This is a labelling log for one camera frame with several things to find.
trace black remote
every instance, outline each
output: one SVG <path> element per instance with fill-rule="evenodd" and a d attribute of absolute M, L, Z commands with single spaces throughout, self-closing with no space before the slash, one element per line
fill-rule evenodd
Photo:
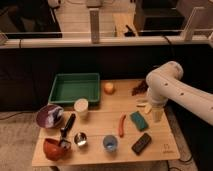
<path fill-rule="evenodd" d="M 151 142 L 152 138 L 149 136 L 149 134 L 144 133 L 135 144 L 132 146 L 132 150 L 139 155 L 142 150 Z"/>

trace table leg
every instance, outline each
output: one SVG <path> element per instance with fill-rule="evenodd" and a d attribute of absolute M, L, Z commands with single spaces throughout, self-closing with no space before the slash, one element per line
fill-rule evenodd
<path fill-rule="evenodd" d="M 60 171 L 60 169 L 57 166 L 50 166 L 50 169 L 52 171 Z"/>

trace purple bowl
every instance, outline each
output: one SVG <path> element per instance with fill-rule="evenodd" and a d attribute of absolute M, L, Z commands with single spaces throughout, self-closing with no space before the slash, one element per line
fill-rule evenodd
<path fill-rule="evenodd" d="M 61 106 L 50 104 L 37 112 L 36 122 L 42 128 L 53 128 L 62 120 L 64 109 Z"/>

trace orange object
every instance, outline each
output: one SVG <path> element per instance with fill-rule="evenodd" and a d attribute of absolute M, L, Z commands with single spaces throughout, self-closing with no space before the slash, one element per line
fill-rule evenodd
<path fill-rule="evenodd" d="M 43 151 L 49 160 L 57 161 L 62 158 L 69 149 L 59 146 L 59 141 L 46 138 L 43 144 Z"/>
<path fill-rule="evenodd" d="M 119 137 L 124 136 L 124 120 L 126 118 L 126 115 L 122 115 L 119 121 L 119 127 L 118 127 L 118 135 Z"/>
<path fill-rule="evenodd" d="M 107 82 L 104 85 L 104 92 L 107 94 L 113 94 L 115 91 L 114 84 L 112 82 Z"/>

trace green plastic bin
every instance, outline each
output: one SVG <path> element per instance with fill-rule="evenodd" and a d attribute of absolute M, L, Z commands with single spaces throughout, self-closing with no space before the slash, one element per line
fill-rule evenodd
<path fill-rule="evenodd" d="M 98 73 L 57 74 L 48 101 L 58 105 L 73 105 L 76 100 L 86 98 L 90 105 L 98 105 L 100 92 Z"/>

